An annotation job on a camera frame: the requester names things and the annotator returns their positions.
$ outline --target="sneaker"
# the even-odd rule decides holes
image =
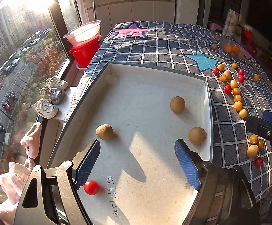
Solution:
[[[60,90],[65,90],[68,86],[68,83],[65,80],[61,80],[57,76],[53,76],[46,80],[46,85],[50,86],[51,88],[58,88]]]
[[[51,101],[53,104],[57,105],[63,99],[65,92],[60,89],[45,86],[44,88],[39,90],[39,94],[41,95],[41,98],[43,98],[46,102]]]
[[[34,108],[36,112],[38,112],[42,117],[46,119],[53,118],[59,110],[58,107],[50,104],[50,102],[46,102],[44,99],[40,99],[39,101],[37,101],[34,105]]]

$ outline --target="pink plush toy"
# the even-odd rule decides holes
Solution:
[[[41,129],[42,124],[35,122],[20,141],[20,144],[25,147],[26,154],[33,159],[35,159],[39,153]]]

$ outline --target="red cherry tomato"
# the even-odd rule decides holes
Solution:
[[[238,82],[243,83],[246,80],[246,78],[242,75],[238,76]]]
[[[84,184],[84,190],[89,195],[95,195],[99,190],[99,185],[93,180],[89,180]]]
[[[245,75],[245,71],[244,71],[243,69],[240,69],[240,70],[238,71],[238,75],[244,76],[244,75]]]
[[[256,158],[255,161],[254,161],[254,165],[257,166],[257,167],[261,166],[262,163],[263,163],[262,157],[258,157],[258,158]]]
[[[230,94],[232,92],[232,87],[230,85],[225,85],[224,92]]]
[[[219,73],[220,73],[220,71],[218,70],[218,68],[214,68],[214,69],[212,69],[212,72],[213,72],[215,75],[217,75],[217,74],[219,74]]]

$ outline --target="blue star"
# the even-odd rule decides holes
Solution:
[[[200,73],[207,69],[212,70],[213,68],[215,68],[215,65],[219,62],[219,60],[206,57],[203,53],[201,53],[198,50],[196,51],[195,55],[186,55],[186,54],[183,54],[183,55],[196,62],[196,65],[198,66],[198,70]]]

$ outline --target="checkered bedspread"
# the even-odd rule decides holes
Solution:
[[[240,165],[256,200],[266,196],[266,192],[272,187],[272,152],[269,141],[264,141],[264,151],[260,152],[263,165],[255,167],[246,155],[251,133],[246,130],[244,120],[234,110],[232,98],[223,92],[225,84],[211,70],[199,73],[195,61],[183,54],[195,54],[198,50],[206,57],[219,60],[219,63],[224,65],[224,70],[231,71],[234,79],[237,79],[237,72],[231,64],[236,61],[246,72],[246,81],[239,84],[239,88],[242,92],[243,106],[250,115],[261,117],[264,110],[272,112],[272,92],[268,85],[262,79],[258,82],[252,80],[257,73],[246,61],[234,60],[221,50],[212,50],[211,44],[219,41],[211,35],[211,31],[199,25],[139,21],[138,28],[150,30],[137,33],[137,37],[118,37],[118,29],[129,26],[131,23],[116,25],[115,31],[111,31],[103,41],[80,80],[64,123],[68,121],[82,95],[108,61],[155,65],[201,75],[207,78],[212,98],[213,163],[225,168]],[[264,73],[255,60],[251,59],[250,62]]]

